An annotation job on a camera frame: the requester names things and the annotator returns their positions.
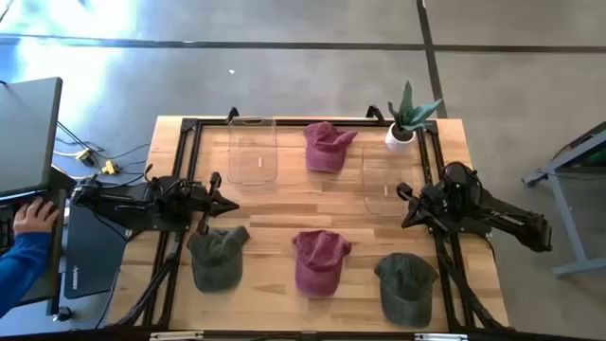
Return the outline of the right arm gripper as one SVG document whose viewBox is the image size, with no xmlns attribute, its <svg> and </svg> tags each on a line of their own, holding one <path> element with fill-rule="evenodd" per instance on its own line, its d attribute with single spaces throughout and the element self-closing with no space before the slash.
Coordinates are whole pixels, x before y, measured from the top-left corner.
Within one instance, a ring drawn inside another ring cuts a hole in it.
<svg viewBox="0 0 606 341">
<path fill-rule="evenodd" d="M 421 189 L 420 195 L 415 196 L 407 183 L 399 183 L 396 193 L 408 203 L 408 212 L 401 223 L 403 228 L 424 224 L 433 230 L 449 231 L 449 227 L 440 220 L 445 195 L 436 186 L 427 184 Z"/>
</svg>

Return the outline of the person's forearm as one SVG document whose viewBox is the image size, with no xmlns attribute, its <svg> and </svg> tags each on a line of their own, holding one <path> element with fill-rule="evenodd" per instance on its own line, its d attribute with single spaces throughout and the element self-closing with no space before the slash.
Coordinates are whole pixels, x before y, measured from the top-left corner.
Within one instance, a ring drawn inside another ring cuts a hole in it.
<svg viewBox="0 0 606 341">
<path fill-rule="evenodd" d="M 14 308 L 43 273 L 51 234 L 35 232 L 15 237 L 14 246 L 0 256 L 0 318 Z"/>
</svg>

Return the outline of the maroon baseball cap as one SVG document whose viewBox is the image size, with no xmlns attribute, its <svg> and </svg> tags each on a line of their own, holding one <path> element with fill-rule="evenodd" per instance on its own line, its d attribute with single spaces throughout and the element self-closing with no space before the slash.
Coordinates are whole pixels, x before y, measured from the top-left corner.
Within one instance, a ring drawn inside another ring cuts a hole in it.
<svg viewBox="0 0 606 341">
<path fill-rule="evenodd" d="M 293 245 L 297 289 L 307 296 L 333 296 L 351 243 L 339 233 L 314 230 L 298 233 Z"/>
<path fill-rule="evenodd" d="M 307 169 L 340 172 L 345 164 L 348 146 L 357 134 L 355 131 L 339 131 L 327 121 L 308 125 L 304 129 Z"/>
</svg>

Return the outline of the person's hand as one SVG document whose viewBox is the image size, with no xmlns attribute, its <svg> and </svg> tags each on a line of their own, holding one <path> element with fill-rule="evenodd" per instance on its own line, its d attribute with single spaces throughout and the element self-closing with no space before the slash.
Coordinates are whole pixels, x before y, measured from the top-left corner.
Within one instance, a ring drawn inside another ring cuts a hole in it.
<svg viewBox="0 0 606 341">
<path fill-rule="evenodd" d="M 35 198 L 30 204 L 23 205 L 15 214 L 13 232 L 15 236 L 31 233 L 51 233 L 60 215 L 51 201 L 42 197 Z"/>
</svg>

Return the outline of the green baseball cap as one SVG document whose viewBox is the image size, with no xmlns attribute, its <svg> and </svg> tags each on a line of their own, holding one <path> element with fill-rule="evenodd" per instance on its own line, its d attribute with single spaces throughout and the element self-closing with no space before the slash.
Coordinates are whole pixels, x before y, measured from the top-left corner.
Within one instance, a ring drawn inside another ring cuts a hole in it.
<svg viewBox="0 0 606 341">
<path fill-rule="evenodd" d="M 243 273 L 243 247 L 249 241 L 247 229 L 211 229 L 193 233 L 187 243 L 193 280 L 202 293 L 231 290 L 239 285 Z"/>
<path fill-rule="evenodd" d="M 410 253 L 392 253 L 379 260 L 374 273 L 388 321 L 410 328 L 430 324 L 437 271 L 429 262 Z"/>
</svg>

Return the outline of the silver metal bracket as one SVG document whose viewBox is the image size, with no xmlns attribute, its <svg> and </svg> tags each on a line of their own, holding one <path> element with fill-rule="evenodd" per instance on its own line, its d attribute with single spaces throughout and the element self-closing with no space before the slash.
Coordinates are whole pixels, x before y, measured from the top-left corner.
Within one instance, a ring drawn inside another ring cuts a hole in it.
<svg viewBox="0 0 606 341">
<path fill-rule="evenodd" d="M 467 334 L 458 333 L 416 333 L 414 341 L 469 341 Z"/>
<path fill-rule="evenodd" d="M 196 341 L 204 340 L 205 334 L 199 331 L 152 332 L 149 341 Z"/>
</svg>

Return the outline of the grey computer monitor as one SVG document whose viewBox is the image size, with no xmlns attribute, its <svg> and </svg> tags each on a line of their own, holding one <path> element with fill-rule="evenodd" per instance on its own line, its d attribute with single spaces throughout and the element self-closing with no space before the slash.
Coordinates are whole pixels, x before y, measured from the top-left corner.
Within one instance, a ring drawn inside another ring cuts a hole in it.
<svg viewBox="0 0 606 341">
<path fill-rule="evenodd" d="M 61 94 L 58 77 L 0 81 L 0 197 L 48 185 Z"/>
</svg>

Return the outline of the clear right plastic bin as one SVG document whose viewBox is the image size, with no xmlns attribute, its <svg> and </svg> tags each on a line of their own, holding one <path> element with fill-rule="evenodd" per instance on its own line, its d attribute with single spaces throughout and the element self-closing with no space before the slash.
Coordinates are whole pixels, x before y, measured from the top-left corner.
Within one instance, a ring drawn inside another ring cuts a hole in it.
<svg viewBox="0 0 606 341">
<path fill-rule="evenodd" d="M 407 214 L 408 202 L 398 195 L 397 187 L 400 183 L 413 182 L 410 149 L 386 144 L 365 145 L 361 174 L 365 208 L 369 214 L 384 218 Z"/>
</svg>

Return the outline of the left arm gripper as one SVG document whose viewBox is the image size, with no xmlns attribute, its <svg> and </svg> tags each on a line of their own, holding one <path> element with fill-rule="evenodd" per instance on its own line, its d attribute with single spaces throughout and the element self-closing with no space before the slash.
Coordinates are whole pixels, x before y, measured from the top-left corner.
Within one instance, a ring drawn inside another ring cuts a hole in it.
<svg viewBox="0 0 606 341">
<path fill-rule="evenodd" d="M 185 196 L 185 207 L 193 212 L 201 212 L 202 218 L 198 222 L 196 231 L 206 235 L 209 230 L 208 221 L 224 213 L 236 210 L 240 205 L 224 198 L 219 192 L 222 178 L 218 172 L 212 172 L 208 186 L 200 182 L 186 181 L 182 192 Z"/>
</svg>

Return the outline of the black keyboard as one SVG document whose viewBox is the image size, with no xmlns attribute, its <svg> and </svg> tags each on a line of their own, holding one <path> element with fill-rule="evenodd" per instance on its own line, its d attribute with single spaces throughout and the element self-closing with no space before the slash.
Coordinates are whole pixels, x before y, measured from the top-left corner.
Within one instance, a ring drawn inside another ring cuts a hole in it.
<svg viewBox="0 0 606 341">
<path fill-rule="evenodd" d="M 12 205 L 0 206 L 0 256 L 6 254 L 14 245 L 14 207 Z"/>
</svg>

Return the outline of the grey desk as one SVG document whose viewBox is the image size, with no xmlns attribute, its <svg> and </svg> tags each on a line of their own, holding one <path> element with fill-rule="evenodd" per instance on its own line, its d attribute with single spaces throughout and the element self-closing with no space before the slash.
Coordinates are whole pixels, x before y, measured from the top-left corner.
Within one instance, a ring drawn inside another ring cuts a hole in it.
<svg viewBox="0 0 606 341">
<path fill-rule="evenodd" d="M 51 243 L 48 248 L 48 258 L 45 269 L 15 307 L 45 301 L 46 314 L 52 315 L 57 313 L 60 306 L 60 286 L 62 284 L 60 263 L 62 256 L 63 213 L 67 192 L 59 189 L 13 195 L 12 197 L 0 198 L 0 206 L 12 205 L 16 214 L 21 205 L 30 204 L 36 197 L 42 197 L 45 201 L 53 202 L 54 207 L 60 211 L 60 215 L 56 220 L 51 233 Z"/>
</svg>

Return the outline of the grey metal desk frame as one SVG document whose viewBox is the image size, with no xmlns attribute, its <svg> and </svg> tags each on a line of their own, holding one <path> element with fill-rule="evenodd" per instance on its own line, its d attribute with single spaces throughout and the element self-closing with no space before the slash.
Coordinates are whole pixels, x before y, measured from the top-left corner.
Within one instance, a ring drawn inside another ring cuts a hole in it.
<svg viewBox="0 0 606 341">
<path fill-rule="evenodd" d="M 606 121 L 564 145 L 544 166 L 522 178 L 526 187 L 545 181 L 560 212 L 563 226 L 575 255 L 573 262 L 553 268 L 556 277 L 606 270 L 606 257 L 589 258 L 582 244 L 574 209 L 565 197 L 562 182 L 581 181 L 591 194 L 606 196 Z"/>
</svg>

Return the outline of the green plant in white pot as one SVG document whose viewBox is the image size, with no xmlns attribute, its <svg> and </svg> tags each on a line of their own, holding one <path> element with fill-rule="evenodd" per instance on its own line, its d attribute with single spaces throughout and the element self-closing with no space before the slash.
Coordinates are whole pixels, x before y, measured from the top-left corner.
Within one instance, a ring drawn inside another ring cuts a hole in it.
<svg viewBox="0 0 606 341">
<path fill-rule="evenodd" d="M 410 81 L 406 81 L 402 90 L 401 102 L 398 107 L 387 102 L 389 114 L 393 123 L 389 126 L 384 142 L 389 150 L 401 150 L 410 144 L 417 135 L 417 129 L 428 127 L 427 119 L 442 104 L 443 99 L 431 103 L 415 106 L 413 103 L 413 88 Z"/>
</svg>

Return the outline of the black closed laptop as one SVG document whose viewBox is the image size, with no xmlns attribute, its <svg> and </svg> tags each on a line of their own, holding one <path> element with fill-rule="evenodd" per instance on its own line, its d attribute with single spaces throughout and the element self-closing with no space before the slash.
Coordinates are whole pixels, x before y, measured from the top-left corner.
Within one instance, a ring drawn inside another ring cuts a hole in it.
<svg viewBox="0 0 606 341">
<path fill-rule="evenodd" d="M 110 291 L 131 232 L 81 206 L 71 206 L 63 293 L 68 299 Z"/>
</svg>

